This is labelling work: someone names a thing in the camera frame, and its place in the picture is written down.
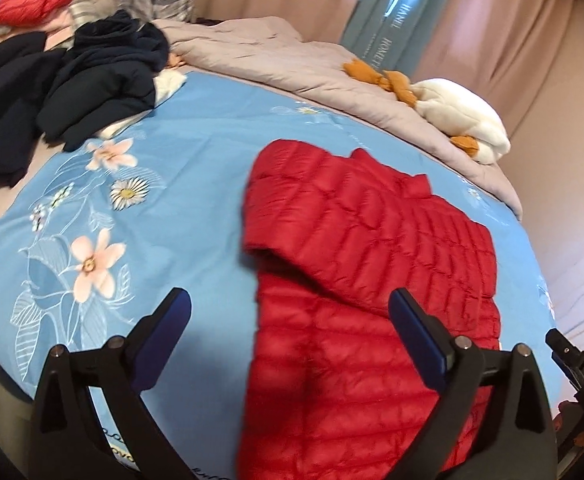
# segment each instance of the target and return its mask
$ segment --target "teal curtain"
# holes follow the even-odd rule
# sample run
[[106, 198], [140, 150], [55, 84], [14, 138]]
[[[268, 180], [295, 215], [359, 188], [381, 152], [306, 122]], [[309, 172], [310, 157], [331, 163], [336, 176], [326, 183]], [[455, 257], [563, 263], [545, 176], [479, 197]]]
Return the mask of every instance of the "teal curtain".
[[359, 0], [341, 44], [377, 70], [411, 75], [447, 0]]

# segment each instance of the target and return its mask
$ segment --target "blue gripper pad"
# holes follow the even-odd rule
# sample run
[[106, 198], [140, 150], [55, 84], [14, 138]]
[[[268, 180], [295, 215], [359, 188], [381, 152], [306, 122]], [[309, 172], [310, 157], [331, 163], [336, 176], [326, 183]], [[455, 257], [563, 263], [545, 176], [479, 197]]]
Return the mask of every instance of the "blue gripper pad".
[[132, 389], [140, 394], [156, 385], [176, 343], [192, 316], [192, 302], [173, 288], [151, 316], [143, 317], [128, 337]]
[[443, 393], [454, 364], [452, 336], [437, 318], [423, 312], [405, 288], [390, 294], [388, 310], [421, 380], [431, 390]]

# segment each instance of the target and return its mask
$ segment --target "blue bed sheet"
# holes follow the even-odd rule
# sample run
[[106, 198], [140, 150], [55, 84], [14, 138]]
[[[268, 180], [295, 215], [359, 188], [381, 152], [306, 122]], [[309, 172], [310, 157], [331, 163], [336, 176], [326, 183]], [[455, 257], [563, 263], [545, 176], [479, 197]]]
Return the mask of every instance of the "blue bed sheet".
[[[191, 322], [143, 399], [201, 477], [235, 478], [257, 319], [241, 204], [258, 152], [284, 138], [336, 155], [363, 147], [400, 171], [425, 173], [434, 193], [487, 226], [498, 256], [502, 346], [528, 343], [557, 400], [560, 372], [544, 345], [554, 326], [546, 283], [507, 206], [350, 118], [220, 76], [188, 78], [113, 142], [55, 155], [0, 219], [0, 364], [28, 394], [52, 345], [101, 346], [181, 286], [193, 300]], [[104, 399], [95, 399], [110, 442], [124, 452]]]

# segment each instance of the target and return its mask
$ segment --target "black mechanical device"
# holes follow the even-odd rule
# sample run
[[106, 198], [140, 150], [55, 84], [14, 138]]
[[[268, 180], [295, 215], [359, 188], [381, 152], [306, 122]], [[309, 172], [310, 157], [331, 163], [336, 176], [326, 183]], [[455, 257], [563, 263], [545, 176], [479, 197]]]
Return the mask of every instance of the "black mechanical device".
[[[389, 314], [425, 385], [440, 398], [386, 480], [584, 479], [584, 447], [575, 444], [584, 432], [584, 352], [557, 331], [547, 335], [554, 360], [578, 391], [556, 433], [527, 345], [485, 350], [467, 336], [454, 337], [405, 289], [391, 294]], [[156, 384], [190, 315], [189, 295], [174, 288], [127, 337], [114, 336], [95, 350], [70, 352], [62, 345], [50, 350], [34, 400], [28, 480], [197, 478], [140, 398]], [[443, 470], [484, 386], [491, 387], [490, 401], [470, 454]], [[90, 387], [101, 388], [136, 468], [112, 453]], [[1, 451], [0, 480], [26, 480]]]

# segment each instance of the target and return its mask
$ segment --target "stuffed animal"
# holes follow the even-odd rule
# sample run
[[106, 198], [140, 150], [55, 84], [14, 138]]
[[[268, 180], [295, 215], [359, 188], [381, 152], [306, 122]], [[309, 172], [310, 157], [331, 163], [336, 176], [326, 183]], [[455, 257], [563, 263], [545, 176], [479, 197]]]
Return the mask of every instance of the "stuffed animal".
[[498, 113], [478, 95], [447, 79], [427, 79], [410, 84], [401, 72], [379, 74], [355, 59], [343, 69], [354, 79], [393, 92], [427, 122], [479, 164], [493, 164], [510, 150], [510, 140]]

